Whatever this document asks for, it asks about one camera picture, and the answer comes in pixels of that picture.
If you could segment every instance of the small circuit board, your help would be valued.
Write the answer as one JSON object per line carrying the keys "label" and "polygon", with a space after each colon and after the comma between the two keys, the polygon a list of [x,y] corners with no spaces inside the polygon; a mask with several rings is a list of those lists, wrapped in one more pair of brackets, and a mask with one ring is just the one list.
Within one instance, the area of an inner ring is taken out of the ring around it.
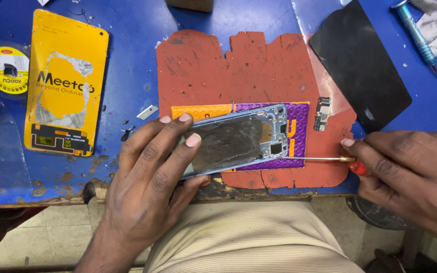
{"label": "small circuit board", "polygon": [[315,124],[313,129],[315,131],[325,131],[326,124],[328,124],[328,116],[330,114],[331,98],[319,97],[316,106]]}
{"label": "small circuit board", "polygon": [[32,148],[44,152],[59,152],[71,155],[92,153],[87,133],[45,124],[32,124]]}

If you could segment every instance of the hand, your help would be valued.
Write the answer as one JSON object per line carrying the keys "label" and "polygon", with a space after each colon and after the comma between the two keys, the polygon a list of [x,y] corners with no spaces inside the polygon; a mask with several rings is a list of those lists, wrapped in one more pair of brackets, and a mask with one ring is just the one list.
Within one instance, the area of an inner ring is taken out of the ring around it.
{"label": "hand", "polygon": [[77,272],[127,272],[136,256],[176,223],[209,179],[198,176],[177,185],[202,143],[193,134],[171,153],[192,123],[190,114],[173,121],[162,117],[143,125],[121,146],[105,214]]}
{"label": "hand", "polygon": [[437,237],[437,133],[376,132],[342,145],[378,177],[360,177],[361,197]]}

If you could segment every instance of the blue precision screwdriver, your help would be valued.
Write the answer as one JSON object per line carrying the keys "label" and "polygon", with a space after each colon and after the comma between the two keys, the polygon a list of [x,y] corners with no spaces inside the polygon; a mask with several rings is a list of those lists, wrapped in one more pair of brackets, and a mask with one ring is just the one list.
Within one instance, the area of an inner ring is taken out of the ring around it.
{"label": "blue precision screwdriver", "polygon": [[416,47],[421,53],[422,59],[428,64],[434,71],[437,76],[437,68],[436,68],[436,60],[434,59],[434,54],[426,43],[426,40],[422,36],[419,29],[416,27],[416,23],[412,18],[411,13],[407,9],[406,5],[407,0],[401,0],[397,4],[391,6],[391,8],[397,11],[397,14],[401,18],[402,22],[404,22],[405,27],[409,30]]}

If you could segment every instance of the cloth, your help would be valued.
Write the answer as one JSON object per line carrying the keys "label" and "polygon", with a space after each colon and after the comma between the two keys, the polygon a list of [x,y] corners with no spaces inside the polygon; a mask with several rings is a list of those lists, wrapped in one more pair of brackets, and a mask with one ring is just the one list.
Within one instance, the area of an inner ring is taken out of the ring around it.
{"label": "cloth", "polygon": [[152,247],[146,273],[363,272],[310,202],[190,204]]}

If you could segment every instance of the debris on table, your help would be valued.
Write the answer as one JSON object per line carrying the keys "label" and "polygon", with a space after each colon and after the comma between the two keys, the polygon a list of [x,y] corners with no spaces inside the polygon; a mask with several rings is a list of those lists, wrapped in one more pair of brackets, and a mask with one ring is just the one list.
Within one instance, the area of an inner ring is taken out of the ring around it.
{"label": "debris on table", "polygon": [[130,133],[133,129],[134,129],[134,125],[131,126],[131,127],[130,127],[129,129],[127,129],[127,130],[123,130],[123,129],[121,129],[121,131],[124,132],[124,135],[121,136],[121,141],[122,141],[122,142],[125,142],[125,141],[129,138],[129,133]]}
{"label": "debris on table", "polygon": [[41,6],[43,7],[46,3],[48,3],[48,1],[50,0],[38,0],[38,3],[40,3]]}
{"label": "debris on table", "polygon": [[140,118],[142,120],[147,119],[149,116],[151,116],[152,113],[156,112],[158,108],[154,105],[150,105],[148,108],[146,108],[143,112],[141,112],[139,115],[137,115],[137,118]]}

